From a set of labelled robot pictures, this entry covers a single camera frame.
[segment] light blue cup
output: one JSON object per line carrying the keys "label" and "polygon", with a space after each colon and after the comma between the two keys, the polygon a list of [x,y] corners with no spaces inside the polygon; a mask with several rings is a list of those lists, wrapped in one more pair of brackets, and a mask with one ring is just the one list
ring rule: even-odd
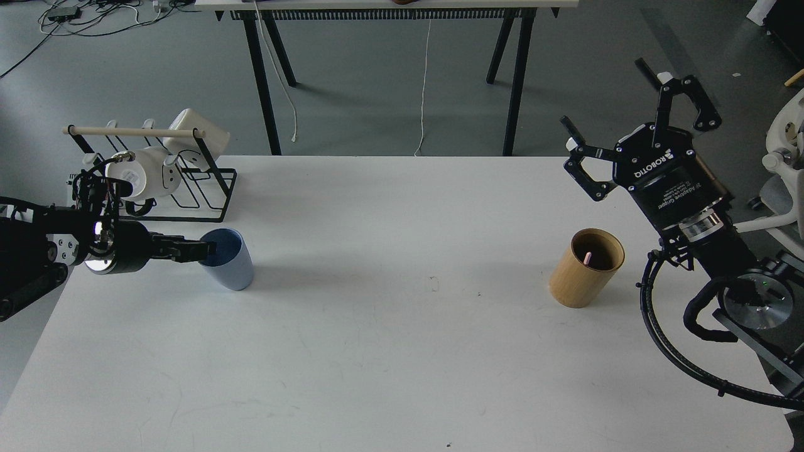
{"label": "light blue cup", "polygon": [[231,290],[243,290],[251,284],[254,265],[239,232],[215,229],[204,234],[201,241],[215,242],[215,253],[200,264],[217,282]]}

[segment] wooden dowel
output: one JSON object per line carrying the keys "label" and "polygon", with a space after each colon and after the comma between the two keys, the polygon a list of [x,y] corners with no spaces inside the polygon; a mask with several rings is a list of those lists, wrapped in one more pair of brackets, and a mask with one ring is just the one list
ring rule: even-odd
{"label": "wooden dowel", "polygon": [[798,79],[800,79],[802,77],[804,77],[804,69],[802,69],[801,71],[796,72],[796,75],[790,77],[790,79],[785,82],[785,86],[790,86],[790,85],[796,83],[796,80],[798,80]]}
{"label": "wooden dowel", "polygon": [[110,127],[76,127],[68,125],[61,129],[65,135],[106,135],[110,137],[164,137],[164,138],[205,138],[203,130],[169,130],[169,129],[125,129]]}

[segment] white chair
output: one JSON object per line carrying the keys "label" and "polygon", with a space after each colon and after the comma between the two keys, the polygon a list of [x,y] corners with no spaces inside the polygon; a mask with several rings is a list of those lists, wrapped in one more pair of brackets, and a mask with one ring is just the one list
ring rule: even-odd
{"label": "white chair", "polygon": [[738,232],[764,229],[799,259],[804,259],[804,246],[782,226],[798,222],[798,237],[804,240],[804,89],[788,102],[773,120],[765,137],[768,151],[762,165],[774,173],[760,190],[760,200],[749,201],[752,208],[762,204],[775,215],[735,224]]}

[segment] white mug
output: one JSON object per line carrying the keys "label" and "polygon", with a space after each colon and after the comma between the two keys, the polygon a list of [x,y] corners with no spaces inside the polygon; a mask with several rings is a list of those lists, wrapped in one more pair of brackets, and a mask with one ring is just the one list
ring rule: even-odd
{"label": "white mug", "polygon": [[131,162],[115,162],[106,166],[106,177],[125,180],[133,188],[124,201],[141,202],[148,198],[168,196],[181,184],[175,161],[166,162],[170,154],[161,146],[134,150]]}
{"label": "white mug", "polygon": [[[203,130],[207,133],[203,141],[209,149],[212,160],[217,160],[224,153],[226,145],[229,144],[231,134],[221,129],[212,121],[199,115],[193,109],[184,109],[178,114],[176,119],[170,123],[170,130]],[[201,149],[194,138],[165,138],[165,147],[171,154],[179,155],[189,163],[197,166],[201,171],[209,170],[209,163],[201,154]]]}

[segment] black cable loop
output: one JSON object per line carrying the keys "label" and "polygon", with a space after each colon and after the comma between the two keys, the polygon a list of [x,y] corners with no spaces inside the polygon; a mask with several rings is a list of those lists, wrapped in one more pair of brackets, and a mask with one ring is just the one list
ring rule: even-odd
{"label": "black cable loop", "polygon": [[662,263],[668,258],[669,257],[665,252],[653,252],[648,254],[648,263],[645,266],[645,272],[642,275],[642,287],[639,291],[639,304],[642,311],[642,319],[645,322],[645,326],[647,327],[650,338],[653,339],[656,347],[658,347],[662,354],[687,375],[698,380],[700,383],[717,389],[718,396],[720,397],[722,397],[724,394],[729,394],[731,396],[761,405],[795,409],[799,411],[804,410],[804,401],[802,400],[757,391],[755,389],[746,388],[744,386],[731,383],[728,380],[719,378],[718,376],[714,376],[693,364],[673,346],[658,324],[658,320],[656,319],[656,315],[653,310],[652,300],[654,281],[658,275],[658,271],[662,268]]}

